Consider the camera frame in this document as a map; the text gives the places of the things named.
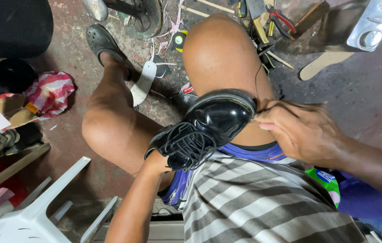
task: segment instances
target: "purple shorts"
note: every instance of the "purple shorts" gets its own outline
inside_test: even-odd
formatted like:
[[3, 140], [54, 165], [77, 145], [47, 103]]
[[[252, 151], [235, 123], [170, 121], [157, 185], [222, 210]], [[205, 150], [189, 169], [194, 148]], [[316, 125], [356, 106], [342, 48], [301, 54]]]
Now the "purple shorts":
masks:
[[[274, 142], [273, 144], [273, 146], [271, 146], [272, 144], [270, 144], [267, 149], [260, 151], [252, 151], [253, 148], [258, 148], [259, 146], [239, 147], [238, 145], [233, 144], [226, 144], [218, 150], [221, 153], [232, 157], [253, 160], [257, 162], [274, 162], [285, 159], [286, 156], [282, 152], [282, 149], [279, 146], [279, 144], [276, 142]], [[193, 171], [191, 170], [188, 170], [187, 172], [184, 172], [181, 169], [176, 171], [171, 185], [167, 187], [164, 191], [158, 192], [158, 196], [162, 199], [165, 205], [170, 205], [176, 209], [179, 209], [179, 205], [181, 204], [181, 202], [183, 202], [185, 191], [187, 190], [188, 185], [190, 184], [192, 174]]]

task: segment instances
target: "striped shirt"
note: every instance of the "striped shirt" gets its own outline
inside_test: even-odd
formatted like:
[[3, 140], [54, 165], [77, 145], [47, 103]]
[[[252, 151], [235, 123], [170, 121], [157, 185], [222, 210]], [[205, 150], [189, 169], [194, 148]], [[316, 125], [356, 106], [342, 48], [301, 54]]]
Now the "striped shirt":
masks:
[[304, 172], [237, 158], [194, 173], [183, 218], [185, 242], [366, 242]]

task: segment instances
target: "dirty floor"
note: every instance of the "dirty floor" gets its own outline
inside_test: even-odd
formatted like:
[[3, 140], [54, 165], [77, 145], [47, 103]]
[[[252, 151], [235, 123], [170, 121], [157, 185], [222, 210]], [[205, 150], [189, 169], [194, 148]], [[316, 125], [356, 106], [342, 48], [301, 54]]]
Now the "dirty floor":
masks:
[[[43, 141], [51, 144], [51, 150], [41, 160], [25, 168], [20, 177], [33, 189], [48, 176], [53, 181], [57, 180], [82, 156], [92, 159], [90, 166], [71, 182], [50, 208], [53, 212], [66, 200], [75, 203], [76, 207], [71, 207], [69, 214], [65, 216], [68, 220], [61, 223], [61, 228], [70, 240], [77, 242], [110, 198], [118, 196], [121, 200], [125, 196], [133, 177], [93, 152], [81, 135], [82, 118], [103, 71], [85, 38], [86, 27], [96, 22], [89, 17], [80, 0], [49, 2], [54, 18], [53, 40], [42, 56], [28, 61], [39, 72], [61, 70], [68, 73], [73, 78], [76, 91], [69, 97], [69, 109], [53, 119], [39, 122], [44, 135]], [[162, 2], [162, 9], [167, 3], [168, 5], [160, 33], [166, 32], [171, 26], [170, 17], [176, 22], [178, 0]], [[225, 0], [212, 2], [228, 7]], [[296, 22], [316, 2], [318, 1], [278, 0], [277, 7]], [[340, 3], [335, 0], [328, 2], [331, 5]], [[220, 12], [192, 0], [185, 0], [183, 4], [208, 14]], [[110, 31], [136, 69], [141, 71], [144, 62], [150, 57], [151, 40], [128, 37], [122, 22], [123, 14], [116, 11], [110, 11], [110, 14], [116, 18], [108, 17], [101, 24]], [[182, 18], [181, 30], [189, 29], [202, 20], [201, 16], [183, 10]], [[312, 79], [300, 81], [297, 78], [298, 71], [320, 55], [310, 53], [312, 50], [307, 47], [312, 32], [308, 31], [299, 40], [289, 43], [275, 31], [277, 36], [273, 40], [279, 45], [277, 44], [274, 53], [295, 67], [290, 69], [276, 63], [277, 68], [270, 74], [275, 91], [279, 96], [285, 95], [285, 99], [296, 102], [326, 104], [334, 119], [348, 135], [382, 148], [382, 43], [375, 52], [355, 53], [346, 61], [324, 69]], [[155, 40], [156, 44], [161, 41], [165, 39]], [[177, 65], [171, 66], [172, 74], [169, 76], [157, 78], [152, 89], [170, 98], [188, 80], [179, 52], [169, 49], [163, 60]], [[180, 119], [169, 100], [155, 93], [150, 93], [138, 109], [161, 125], [174, 124]]]

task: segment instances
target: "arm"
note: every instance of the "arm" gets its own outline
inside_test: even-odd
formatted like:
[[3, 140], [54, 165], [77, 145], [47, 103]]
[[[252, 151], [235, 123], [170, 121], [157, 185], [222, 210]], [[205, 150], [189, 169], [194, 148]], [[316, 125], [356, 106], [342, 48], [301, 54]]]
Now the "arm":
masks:
[[170, 170], [166, 165], [167, 158], [158, 151], [149, 155], [114, 214], [105, 242], [147, 241], [155, 196], [164, 172]]
[[271, 101], [267, 108], [255, 119], [286, 156], [345, 171], [382, 190], [382, 150], [345, 136], [324, 106]]

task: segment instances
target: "red-handled pliers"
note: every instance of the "red-handled pliers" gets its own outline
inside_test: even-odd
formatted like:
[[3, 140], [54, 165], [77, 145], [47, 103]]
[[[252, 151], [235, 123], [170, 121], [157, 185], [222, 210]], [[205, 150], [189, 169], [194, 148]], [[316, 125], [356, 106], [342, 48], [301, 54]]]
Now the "red-handled pliers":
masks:
[[266, 11], [270, 13], [269, 20], [267, 20], [267, 23], [273, 21], [275, 23], [276, 28], [281, 32], [283, 36], [289, 39], [291, 38], [291, 35], [288, 34], [282, 27], [281, 23], [279, 22], [279, 19], [282, 20], [291, 29], [291, 33], [296, 34], [295, 25], [290, 21], [290, 19], [285, 17], [279, 9], [275, 9], [270, 4], [266, 4]]

